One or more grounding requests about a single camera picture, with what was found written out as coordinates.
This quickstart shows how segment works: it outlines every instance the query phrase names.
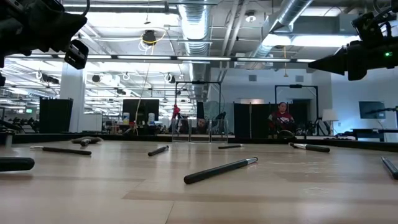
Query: television screen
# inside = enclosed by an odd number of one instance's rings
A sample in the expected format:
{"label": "television screen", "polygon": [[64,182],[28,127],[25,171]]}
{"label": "television screen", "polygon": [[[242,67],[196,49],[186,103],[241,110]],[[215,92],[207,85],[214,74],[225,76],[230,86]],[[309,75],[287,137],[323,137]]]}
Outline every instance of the television screen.
{"label": "television screen", "polygon": [[380,101],[360,101],[359,113],[361,119],[385,119],[386,112],[377,112],[384,109],[384,103]]}

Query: red shirt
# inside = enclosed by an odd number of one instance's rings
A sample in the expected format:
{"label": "red shirt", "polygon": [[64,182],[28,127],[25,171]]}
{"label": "red shirt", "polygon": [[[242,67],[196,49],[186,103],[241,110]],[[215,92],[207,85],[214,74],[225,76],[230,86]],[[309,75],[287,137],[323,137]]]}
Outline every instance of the red shirt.
{"label": "red shirt", "polygon": [[174,106],[174,110],[173,110],[173,119],[175,119],[175,117],[180,113],[180,108],[178,108],[178,106]]}
{"label": "red shirt", "polygon": [[288,126],[286,124],[294,121],[293,116],[288,114],[287,112],[281,113],[281,112],[276,112],[272,113],[268,119],[271,121],[275,121],[276,123],[280,124],[282,126],[282,129],[288,129]]}

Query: floor lamp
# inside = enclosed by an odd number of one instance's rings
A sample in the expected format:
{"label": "floor lamp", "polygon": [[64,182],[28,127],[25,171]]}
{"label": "floor lamp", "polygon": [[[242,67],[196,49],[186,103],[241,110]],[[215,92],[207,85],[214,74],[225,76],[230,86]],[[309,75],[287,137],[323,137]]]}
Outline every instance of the floor lamp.
{"label": "floor lamp", "polygon": [[329,121],[330,122],[330,136],[334,136],[334,128],[333,122],[338,121],[336,111],[333,109],[324,109],[322,114],[322,121]]}

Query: lamp shade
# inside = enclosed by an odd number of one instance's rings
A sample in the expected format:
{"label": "lamp shade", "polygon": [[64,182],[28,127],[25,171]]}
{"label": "lamp shade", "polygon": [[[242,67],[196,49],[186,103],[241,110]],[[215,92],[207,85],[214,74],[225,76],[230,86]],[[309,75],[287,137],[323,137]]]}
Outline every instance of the lamp shade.
{"label": "lamp shade", "polygon": [[322,121],[338,121],[336,112],[333,109],[324,109]]}

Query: silver duct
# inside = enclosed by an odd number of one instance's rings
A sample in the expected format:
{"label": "silver duct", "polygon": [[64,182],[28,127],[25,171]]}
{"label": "silver duct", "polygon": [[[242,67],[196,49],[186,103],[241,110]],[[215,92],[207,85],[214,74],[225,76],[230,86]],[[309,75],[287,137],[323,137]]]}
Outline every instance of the silver duct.
{"label": "silver duct", "polygon": [[[284,0],[280,5],[280,9],[273,15],[270,15],[263,28],[264,39],[267,35],[277,29],[285,26],[292,26],[293,23],[300,17],[303,11],[309,7],[313,0]],[[257,49],[250,54],[250,57],[264,58],[272,50],[274,46],[267,45],[266,42],[261,42]],[[253,69],[257,63],[245,64],[246,69]]]}
{"label": "silver duct", "polygon": [[[203,5],[178,5],[181,15],[181,27],[184,39],[203,40],[208,37],[210,7]],[[207,56],[209,45],[204,43],[185,43],[185,50],[191,56]],[[190,78],[192,81],[209,81],[210,66],[202,63],[190,64]],[[206,100],[208,85],[194,86],[193,91],[197,100]]]}

